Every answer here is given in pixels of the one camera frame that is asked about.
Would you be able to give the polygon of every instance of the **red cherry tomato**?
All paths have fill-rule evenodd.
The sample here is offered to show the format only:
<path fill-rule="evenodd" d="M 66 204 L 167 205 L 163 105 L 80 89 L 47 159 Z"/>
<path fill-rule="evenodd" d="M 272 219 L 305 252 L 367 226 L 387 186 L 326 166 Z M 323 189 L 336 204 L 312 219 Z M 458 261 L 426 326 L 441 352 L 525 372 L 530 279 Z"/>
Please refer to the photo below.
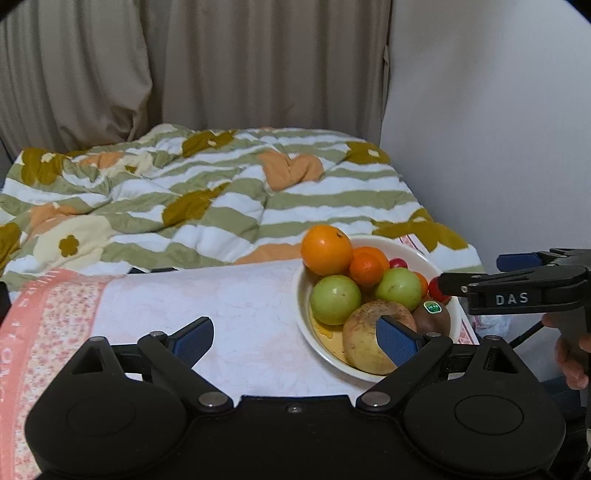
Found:
<path fill-rule="evenodd" d="M 402 258 L 393 258 L 390 260 L 390 268 L 408 268 L 408 264 Z"/>
<path fill-rule="evenodd" d="M 429 282 L 429 296 L 433 300 L 437 300 L 443 304 L 447 304 L 452 298 L 449 295 L 444 295 L 443 293 L 441 293 L 441 290 L 439 290 L 439 284 L 437 282 L 438 279 L 439 277 L 435 277 Z"/>

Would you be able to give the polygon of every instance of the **green apple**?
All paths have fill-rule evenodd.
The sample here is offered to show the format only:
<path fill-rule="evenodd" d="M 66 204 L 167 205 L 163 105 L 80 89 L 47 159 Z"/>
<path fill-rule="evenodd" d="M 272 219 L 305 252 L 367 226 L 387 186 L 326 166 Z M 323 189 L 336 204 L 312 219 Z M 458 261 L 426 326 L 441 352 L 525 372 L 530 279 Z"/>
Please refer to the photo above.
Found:
<path fill-rule="evenodd" d="M 361 291 L 357 284 L 344 275 L 322 278 L 310 297 L 314 318 L 327 325 L 343 325 L 361 307 Z"/>
<path fill-rule="evenodd" d="M 380 300 L 395 301 L 410 311 L 418 307 L 421 301 L 421 281 L 408 268 L 390 268 L 375 291 Z"/>

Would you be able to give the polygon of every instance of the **blue pad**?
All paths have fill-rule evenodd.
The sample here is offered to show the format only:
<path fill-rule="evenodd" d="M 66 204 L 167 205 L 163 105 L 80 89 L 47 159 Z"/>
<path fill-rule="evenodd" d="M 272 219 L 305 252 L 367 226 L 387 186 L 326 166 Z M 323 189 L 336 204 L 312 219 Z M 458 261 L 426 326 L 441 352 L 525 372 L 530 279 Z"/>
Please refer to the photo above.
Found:
<path fill-rule="evenodd" d="M 496 267 L 501 272 L 525 270 L 526 268 L 541 267 L 542 259 L 538 254 L 509 254 L 499 255 L 496 259 Z"/>
<path fill-rule="evenodd" d="M 397 367 L 410 360 L 418 352 L 419 346 L 416 339 L 383 317 L 379 318 L 375 326 L 375 336 L 379 347 Z"/>
<path fill-rule="evenodd" d="M 213 344 L 213 322 L 210 319 L 193 322 L 168 337 L 168 340 L 172 353 L 192 367 Z"/>

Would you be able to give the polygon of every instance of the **orange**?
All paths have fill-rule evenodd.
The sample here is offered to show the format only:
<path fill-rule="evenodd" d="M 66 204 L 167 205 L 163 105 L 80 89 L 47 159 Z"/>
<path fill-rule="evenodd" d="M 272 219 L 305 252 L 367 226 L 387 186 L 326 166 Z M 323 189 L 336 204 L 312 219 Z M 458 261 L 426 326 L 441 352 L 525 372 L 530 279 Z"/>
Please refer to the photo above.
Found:
<path fill-rule="evenodd" d="M 362 288 L 377 285 L 384 276 L 384 267 L 374 254 L 361 252 L 349 266 L 349 276 Z"/>
<path fill-rule="evenodd" d="M 346 272 L 353 260 L 351 240 L 330 225 L 316 225 L 308 230 L 300 251 L 306 267 L 322 276 Z"/>
<path fill-rule="evenodd" d="M 382 265 L 384 272 L 386 272 L 386 270 L 390 270 L 390 262 L 388 261 L 388 257 L 386 257 L 386 255 L 384 255 L 384 252 L 382 252 L 379 248 L 375 248 L 375 247 L 357 247 L 353 249 L 353 258 L 355 258 L 357 255 L 364 253 L 364 254 L 372 254 L 374 255 L 380 262 L 380 264 Z"/>
<path fill-rule="evenodd" d="M 421 292 L 422 292 L 421 298 L 423 298 L 427 294 L 427 292 L 429 290 L 429 282 L 427 281 L 427 279 L 425 278 L 425 276 L 422 275 L 422 274 L 420 274 L 419 272 L 413 272 L 413 273 L 421 281 Z"/>

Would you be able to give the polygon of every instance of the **metal screw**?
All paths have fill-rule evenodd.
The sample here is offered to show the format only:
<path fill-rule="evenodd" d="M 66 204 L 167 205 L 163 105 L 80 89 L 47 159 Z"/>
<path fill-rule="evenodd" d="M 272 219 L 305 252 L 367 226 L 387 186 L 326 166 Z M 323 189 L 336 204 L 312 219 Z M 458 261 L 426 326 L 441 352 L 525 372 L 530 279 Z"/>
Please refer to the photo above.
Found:
<path fill-rule="evenodd" d="M 378 390 L 364 393 L 361 401 L 370 407 L 383 407 L 390 402 L 390 395 Z"/>
<path fill-rule="evenodd" d="M 287 406 L 287 413 L 301 413 L 302 408 L 299 403 L 290 403 Z"/>
<path fill-rule="evenodd" d="M 207 408 L 221 407 L 228 401 L 228 396 L 222 392 L 205 392 L 199 395 L 199 403 Z"/>

